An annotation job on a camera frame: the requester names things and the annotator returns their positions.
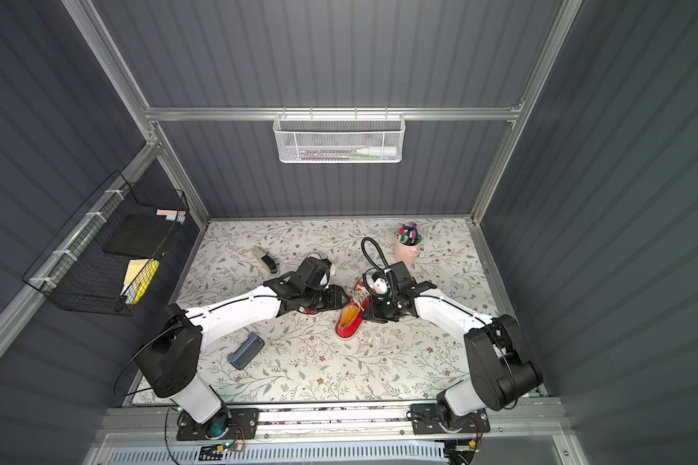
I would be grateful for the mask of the yellow insole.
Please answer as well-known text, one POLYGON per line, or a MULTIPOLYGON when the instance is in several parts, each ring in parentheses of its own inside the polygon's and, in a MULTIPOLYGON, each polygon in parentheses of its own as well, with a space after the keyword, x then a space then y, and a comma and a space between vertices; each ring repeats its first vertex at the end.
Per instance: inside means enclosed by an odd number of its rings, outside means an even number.
POLYGON ((354 323, 361 317, 362 308, 352 302, 343 308, 337 322, 337 333, 341 337, 347 337, 355 332, 354 323))

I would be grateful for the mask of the red sneaker one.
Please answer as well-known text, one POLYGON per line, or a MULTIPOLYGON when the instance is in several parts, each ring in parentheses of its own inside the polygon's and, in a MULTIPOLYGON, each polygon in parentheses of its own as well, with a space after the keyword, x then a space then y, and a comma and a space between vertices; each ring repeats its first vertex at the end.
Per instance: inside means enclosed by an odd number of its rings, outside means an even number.
POLYGON ((364 313, 368 306, 370 306, 370 291, 364 279, 360 278, 351 291, 349 304, 342 308, 335 325, 335 333, 339 338, 349 339, 354 336, 364 321, 364 313))

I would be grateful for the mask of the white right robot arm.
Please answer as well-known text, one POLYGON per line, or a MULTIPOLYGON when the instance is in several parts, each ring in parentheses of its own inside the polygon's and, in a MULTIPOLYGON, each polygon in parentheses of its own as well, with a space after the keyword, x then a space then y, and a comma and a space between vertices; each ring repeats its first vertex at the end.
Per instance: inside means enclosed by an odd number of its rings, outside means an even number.
POLYGON ((361 278, 370 293, 364 318, 378 324, 403 317, 429 322, 465 346, 468 374, 437 396, 441 418, 462 418, 488 408, 500 411, 543 383, 518 321, 475 312, 434 284, 418 282, 402 262, 361 278))

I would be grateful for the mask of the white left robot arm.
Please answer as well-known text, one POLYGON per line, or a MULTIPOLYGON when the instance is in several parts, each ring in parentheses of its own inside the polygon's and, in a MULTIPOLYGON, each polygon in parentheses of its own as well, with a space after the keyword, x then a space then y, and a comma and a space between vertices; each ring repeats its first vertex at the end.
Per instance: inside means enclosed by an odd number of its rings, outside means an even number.
POLYGON ((169 315, 159 335, 134 356, 149 387, 169 399, 193 422, 205 424, 225 411, 225 403, 199 374, 201 352, 224 336, 244 327, 291 312, 341 310, 350 296, 332 284, 332 263, 308 257, 296 271, 265 281, 255 289, 215 304, 182 309, 166 308, 169 315))

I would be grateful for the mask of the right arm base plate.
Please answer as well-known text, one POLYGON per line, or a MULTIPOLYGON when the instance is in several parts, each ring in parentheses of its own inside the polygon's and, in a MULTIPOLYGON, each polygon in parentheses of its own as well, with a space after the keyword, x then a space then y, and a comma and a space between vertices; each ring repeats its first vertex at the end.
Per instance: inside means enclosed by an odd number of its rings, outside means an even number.
POLYGON ((457 416, 449 408, 436 403, 414 403, 406 412, 415 435, 468 434, 482 435, 491 431, 485 409, 457 416))

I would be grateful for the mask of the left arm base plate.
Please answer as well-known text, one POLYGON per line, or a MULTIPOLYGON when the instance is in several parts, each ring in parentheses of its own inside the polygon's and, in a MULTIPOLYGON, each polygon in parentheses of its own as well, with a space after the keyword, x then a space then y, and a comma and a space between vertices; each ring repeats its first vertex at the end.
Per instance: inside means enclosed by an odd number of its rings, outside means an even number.
POLYGON ((182 411, 176 422, 176 439, 180 442, 250 440, 255 437, 259 416, 260 411, 255 408, 223 407, 210 420, 199 424, 182 411))

